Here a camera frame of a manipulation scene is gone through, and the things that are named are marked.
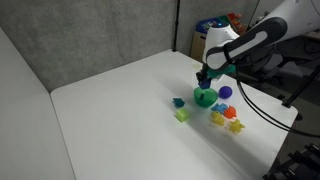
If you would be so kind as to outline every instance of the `cable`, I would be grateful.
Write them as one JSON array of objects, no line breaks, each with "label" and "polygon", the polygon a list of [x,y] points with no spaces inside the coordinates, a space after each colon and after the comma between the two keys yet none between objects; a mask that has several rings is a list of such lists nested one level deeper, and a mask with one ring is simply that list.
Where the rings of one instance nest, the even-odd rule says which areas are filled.
[{"label": "cable", "polygon": [[[291,128],[283,123],[281,123],[280,121],[274,119],[273,117],[271,117],[269,114],[267,114],[266,112],[264,112],[263,110],[261,110],[257,105],[255,105],[250,99],[249,97],[246,95],[246,93],[244,92],[243,88],[242,88],[242,85],[240,83],[240,79],[239,79],[239,72],[238,72],[238,66],[236,65],[236,74],[237,74],[237,85],[238,85],[238,88],[239,88],[239,91],[242,95],[242,97],[244,98],[245,102],[251,107],[252,110],[254,110],[260,117],[262,117],[264,120],[266,120],[267,122],[269,122],[270,124],[282,129],[282,130],[285,130],[285,131],[288,131],[288,132],[291,132],[291,133],[295,133],[295,134],[298,134],[298,135],[303,135],[303,136],[307,136],[307,137],[313,137],[313,138],[320,138],[320,135],[315,135],[315,134],[310,134],[310,133],[306,133],[306,132],[303,132],[303,131],[299,131],[297,129],[294,129],[294,128]],[[262,114],[264,114],[265,116],[269,117],[270,119],[272,119],[274,122],[280,124],[280,125],[277,125],[275,124],[274,122],[271,122],[270,120],[268,120],[266,117],[264,117],[263,115],[260,114],[260,111]]]}]

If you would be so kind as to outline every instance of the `table surface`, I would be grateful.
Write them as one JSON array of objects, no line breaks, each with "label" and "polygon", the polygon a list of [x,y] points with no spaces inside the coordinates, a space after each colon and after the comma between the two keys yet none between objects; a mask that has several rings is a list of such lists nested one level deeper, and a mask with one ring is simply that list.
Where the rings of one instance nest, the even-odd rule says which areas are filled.
[{"label": "table surface", "polygon": [[[246,126],[239,134],[209,121],[210,109],[193,100],[200,64],[179,52],[157,55],[61,87],[51,93],[78,180],[261,179],[287,132],[255,114],[236,81],[222,76],[219,99],[237,109]],[[297,110],[244,85],[252,101],[291,126]],[[186,101],[191,118],[180,123],[172,98]]]}]

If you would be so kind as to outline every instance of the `purple ball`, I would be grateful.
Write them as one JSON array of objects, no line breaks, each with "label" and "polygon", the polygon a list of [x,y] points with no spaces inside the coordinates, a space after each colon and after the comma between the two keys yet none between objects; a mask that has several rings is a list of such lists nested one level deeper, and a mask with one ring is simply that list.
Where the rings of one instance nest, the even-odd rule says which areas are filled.
[{"label": "purple ball", "polygon": [[222,99],[227,99],[232,95],[232,89],[229,86],[223,86],[219,90],[219,97]]}]

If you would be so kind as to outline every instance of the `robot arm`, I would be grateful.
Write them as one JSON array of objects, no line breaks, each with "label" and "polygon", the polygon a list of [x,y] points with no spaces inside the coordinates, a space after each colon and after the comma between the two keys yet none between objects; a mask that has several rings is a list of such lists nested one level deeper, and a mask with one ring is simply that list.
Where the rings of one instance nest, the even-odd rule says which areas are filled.
[{"label": "robot arm", "polygon": [[197,74],[199,85],[206,79],[205,69],[222,71],[256,48],[284,41],[319,27],[320,0],[285,0],[241,37],[228,25],[211,27],[203,56],[204,67]]}]

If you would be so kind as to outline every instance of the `red toy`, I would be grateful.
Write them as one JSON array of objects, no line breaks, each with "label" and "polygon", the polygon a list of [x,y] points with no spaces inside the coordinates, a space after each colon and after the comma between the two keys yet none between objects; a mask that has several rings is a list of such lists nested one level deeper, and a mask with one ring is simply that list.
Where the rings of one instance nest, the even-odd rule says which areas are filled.
[{"label": "red toy", "polygon": [[224,111],[224,116],[228,119],[232,119],[237,117],[237,111],[233,106],[229,106],[229,108]]}]

